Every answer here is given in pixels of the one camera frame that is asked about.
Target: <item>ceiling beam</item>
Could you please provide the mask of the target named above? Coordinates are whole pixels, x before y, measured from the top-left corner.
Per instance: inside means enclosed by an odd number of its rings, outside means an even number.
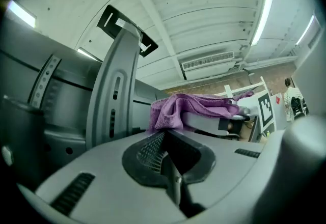
[[[178,62],[176,55],[176,51],[172,45],[170,36],[167,32],[167,29],[165,28],[163,21],[155,7],[155,4],[152,0],[140,0],[140,2],[142,3],[143,7],[145,8],[146,12],[148,13],[148,15],[150,16],[150,18],[152,19],[158,33],[160,34],[164,45],[166,46],[170,56],[172,57],[173,63],[175,65],[175,68],[180,76],[181,79],[184,79],[183,74],[182,74],[182,70],[180,67],[180,64]]]

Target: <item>person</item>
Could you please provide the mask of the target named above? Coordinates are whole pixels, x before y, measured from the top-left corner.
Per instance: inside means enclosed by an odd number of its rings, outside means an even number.
[[[293,97],[303,100],[303,96],[298,88],[291,87],[291,79],[290,78],[285,79],[284,83],[287,86],[287,91],[283,95],[284,104],[285,104],[286,108],[290,108],[291,100]]]

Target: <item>air conditioner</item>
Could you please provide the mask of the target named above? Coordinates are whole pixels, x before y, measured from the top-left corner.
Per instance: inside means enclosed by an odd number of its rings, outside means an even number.
[[[234,52],[208,55],[181,63],[187,80],[225,74],[235,65]]]
[[[207,67],[215,64],[225,63],[228,61],[232,61],[234,59],[234,52],[223,52],[213,55],[207,55],[198,59],[193,59],[190,61],[186,61],[181,63],[183,71],[190,71],[193,69]]]

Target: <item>ceiling light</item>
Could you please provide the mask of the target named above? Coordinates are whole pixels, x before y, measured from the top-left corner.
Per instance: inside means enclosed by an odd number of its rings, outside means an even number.
[[[263,8],[263,12],[261,14],[260,17],[260,21],[258,24],[258,28],[256,30],[256,34],[254,36],[254,39],[251,43],[252,46],[257,45],[258,40],[260,39],[261,34],[263,33],[263,30],[265,28],[268,16],[269,16],[269,12],[270,12],[270,8],[271,8],[271,4],[272,4],[273,0],[265,0],[264,3],[264,8]]]
[[[83,55],[85,55],[85,56],[87,56],[87,57],[89,57],[89,58],[91,58],[91,59],[94,59],[94,60],[96,60],[95,58],[93,58],[91,55],[89,55],[89,54],[87,54],[86,52],[85,52],[85,50],[81,50],[80,48],[77,50],[77,52],[78,53],[81,53],[81,54],[83,54]]]
[[[310,21],[309,21],[308,26],[306,27],[304,33],[302,34],[302,36],[299,38],[299,40],[296,42],[295,45],[298,45],[298,44],[300,43],[300,41],[302,40],[302,38],[305,36],[305,34],[307,33],[308,29],[310,28],[310,26],[311,26],[311,24],[312,24],[312,22],[313,22],[313,20],[314,20],[314,17],[315,17],[315,16],[312,15],[312,17],[310,18]]]
[[[31,27],[35,27],[35,18],[27,13],[21,6],[16,2],[10,1],[8,4],[8,9],[15,13],[19,18],[25,21]]]

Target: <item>purple towel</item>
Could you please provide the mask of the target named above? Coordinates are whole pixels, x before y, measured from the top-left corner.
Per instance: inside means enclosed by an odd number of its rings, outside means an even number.
[[[209,118],[231,118],[239,112],[235,101],[252,96],[247,92],[234,98],[220,98],[214,95],[175,94],[169,98],[157,100],[151,105],[149,130],[183,129],[180,114],[183,111],[191,112]]]

